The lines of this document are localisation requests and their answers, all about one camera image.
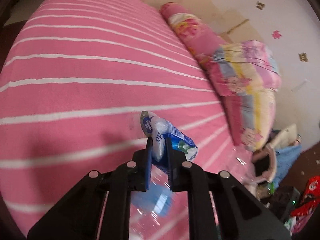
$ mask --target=screw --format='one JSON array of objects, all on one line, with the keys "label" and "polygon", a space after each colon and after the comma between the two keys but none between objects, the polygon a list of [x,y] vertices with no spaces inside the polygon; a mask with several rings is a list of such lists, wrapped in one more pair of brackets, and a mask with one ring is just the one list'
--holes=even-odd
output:
[{"label": "screw", "polygon": [[127,167],[128,168],[135,168],[137,166],[137,163],[134,161],[129,161],[127,162]]},{"label": "screw", "polygon": [[220,172],[220,176],[225,178],[225,179],[228,179],[230,177],[230,173],[227,172],[227,171],[221,171]]},{"label": "screw", "polygon": [[182,163],[182,166],[185,167],[185,168],[191,168],[192,163],[188,162],[188,161],[185,161],[185,162]]},{"label": "screw", "polygon": [[92,178],[92,179],[94,179],[94,178],[96,178],[98,176],[99,176],[99,172],[97,172],[97,171],[90,171],[89,172],[89,177]]}]

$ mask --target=crumpled plastic bag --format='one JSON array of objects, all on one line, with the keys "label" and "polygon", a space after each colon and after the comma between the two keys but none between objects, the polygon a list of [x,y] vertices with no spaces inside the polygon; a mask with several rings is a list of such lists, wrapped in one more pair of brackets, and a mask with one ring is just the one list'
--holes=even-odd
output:
[{"label": "crumpled plastic bag", "polygon": [[142,111],[140,124],[144,134],[147,137],[152,137],[152,163],[163,171],[166,171],[168,167],[166,138],[171,139],[173,149],[184,152],[188,161],[194,159],[198,154],[198,147],[191,138],[153,112]]}]

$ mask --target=pillow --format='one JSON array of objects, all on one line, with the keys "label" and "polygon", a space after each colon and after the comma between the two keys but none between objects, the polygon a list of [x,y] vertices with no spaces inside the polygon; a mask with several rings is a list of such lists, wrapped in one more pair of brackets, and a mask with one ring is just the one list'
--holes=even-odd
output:
[{"label": "pillow", "polygon": [[222,45],[211,57],[201,55],[200,64],[221,96],[251,95],[281,85],[272,53],[260,41]]},{"label": "pillow", "polygon": [[221,44],[226,44],[207,24],[180,4],[166,3],[160,13],[196,59],[202,54],[212,55]]},{"label": "pillow", "polygon": [[251,95],[226,96],[222,101],[234,144],[243,144],[253,152],[261,149],[268,140],[275,117],[275,92],[262,89]]},{"label": "pillow", "polygon": [[275,91],[281,77],[271,51],[260,41],[220,46],[212,56],[198,56],[217,93],[224,96],[235,145],[261,149],[275,117]]}]

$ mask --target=plastic bag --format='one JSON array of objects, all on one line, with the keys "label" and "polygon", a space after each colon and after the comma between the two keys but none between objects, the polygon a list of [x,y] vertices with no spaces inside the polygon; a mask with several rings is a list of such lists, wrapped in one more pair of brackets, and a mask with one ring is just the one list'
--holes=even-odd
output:
[{"label": "plastic bag", "polygon": [[177,206],[175,198],[178,195],[170,191],[168,176],[152,165],[147,192],[131,192],[129,235],[132,240],[147,239],[160,230],[167,222],[172,206]]},{"label": "plastic bag", "polygon": [[165,139],[171,138],[172,148],[184,152],[191,161],[198,154],[198,148],[191,138],[180,132],[172,123],[153,112],[143,111],[141,128],[147,137],[152,137],[152,163],[162,170],[168,166]]},{"label": "plastic bag", "polygon": [[254,165],[251,162],[252,152],[237,146],[228,157],[225,170],[229,171],[240,183],[248,183],[255,177]]}]

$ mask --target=pink striped bedsheet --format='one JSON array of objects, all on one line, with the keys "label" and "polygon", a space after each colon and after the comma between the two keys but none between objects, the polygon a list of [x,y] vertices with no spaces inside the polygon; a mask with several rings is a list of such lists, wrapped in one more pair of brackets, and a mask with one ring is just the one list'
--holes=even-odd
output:
[{"label": "pink striped bedsheet", "polygon": [[[45,0],[9,52],[0,102],[0,191],[24,234],[88,171],[111,171],[145,146],[143,110],[193,138],[208,171],[225,169],[234,149],[202,70],[138,0]],[[146,239],[188,231],[179,198]]]}]

